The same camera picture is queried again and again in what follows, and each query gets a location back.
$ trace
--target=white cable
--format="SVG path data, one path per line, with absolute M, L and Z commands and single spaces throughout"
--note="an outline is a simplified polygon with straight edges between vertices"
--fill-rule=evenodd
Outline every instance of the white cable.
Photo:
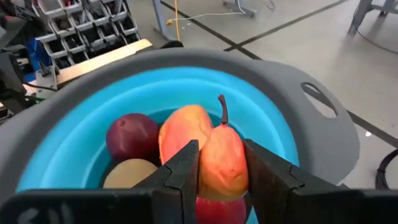
M 197 16 L 192 16 L 189 18 L 178 18 L 178 20 L 187 20 L 187 19 L 194 19 L 197 17 L 201 17 L 201 16 L 224 16 L 224 15 L 234 15 L 234 14 L 239 14 L 239 15 L 245 15 L 246 13 L 243 11 L 243 9 L 241 8 L 241 4 L 238 1 L 238 8 L 241 12 L 227 12 L 227 13 L 206 13 L 206 14 L 200 14 Z

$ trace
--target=yellow cable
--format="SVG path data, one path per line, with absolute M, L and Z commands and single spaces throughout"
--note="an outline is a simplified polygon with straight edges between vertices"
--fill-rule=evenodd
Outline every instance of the yellow cable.
M 178 8 L 177 8 L 177 0 L 174 0 L 174 8 L 175 8 L 175 31 L 177 33 L 177 40 L 180 41 L 180 31 L 178 30 Z

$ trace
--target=concrete floor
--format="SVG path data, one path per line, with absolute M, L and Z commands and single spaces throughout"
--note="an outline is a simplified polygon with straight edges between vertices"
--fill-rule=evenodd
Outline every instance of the concrete floor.
M 141 36 L 155 45 L 163 44 L 165 40 L 153 29 L 156 20 L 152 1 L 128 1 Z M 164 2 L 174 4 L 174 0 Z M 179 27 L 186 47 L 228 49 L 238 57 L 275 60 L 307 72 L 329 88 L 347 110 L 387 133 L 377 134 L 379 131 L 361 122 L 356 125 L 361 142 L 360 158 L 343 182 L 349 187 L 373 188 L 380 161 L 397 147 L 393 136 L 398 137 L 398 94 L 394 90 L 398 86 L 398 55 L 371 45 L 358 34 L 347 35 L 358 2 L 274 0 L 272 12 L 265 5 L 268 0 L 246 0 L 245 6 L 258 10 L 255 18 L 238 14 L 197 18 L 228 42 L 189 20 L 179 21 Z M 166 19 L 174 18 L 171 9 L 162 8 Z M 221 0 L 179 0 L 178 9 L 188 16 L 229 12 Z M 168 28 L 175 35 L 174 24 Z M 398 51 L 397 15 L 382 18 L 378 12 L 370 12 L 359 30 L 378 44 Z M 245 44 L 241 49 L 231 48 L 231 44 L 241 42 Z M 398 159 L 387 170 L 390 187 L 398 189 L 395 170 Z

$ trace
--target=pear stem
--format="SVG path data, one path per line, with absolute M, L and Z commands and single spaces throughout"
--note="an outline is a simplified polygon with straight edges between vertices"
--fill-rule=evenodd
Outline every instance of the pear stem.
M 221 117 L 221 124 L 228 124 L 228 110 L 226 108 L 226 102 L 225 102 L 225 97 L 224 95 L 218 96 L 218 100 L 221 103 L 221 106 L 223 107 L 223 116 Z

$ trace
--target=handle hole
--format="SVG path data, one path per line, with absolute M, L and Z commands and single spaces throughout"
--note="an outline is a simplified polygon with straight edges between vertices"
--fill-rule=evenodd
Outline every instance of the handle hole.
M 301 88 L 307 99 L 323 116 L 327 118 L 337 117 L 336 108 L 316 86 L 311 83 L 302 83 Z

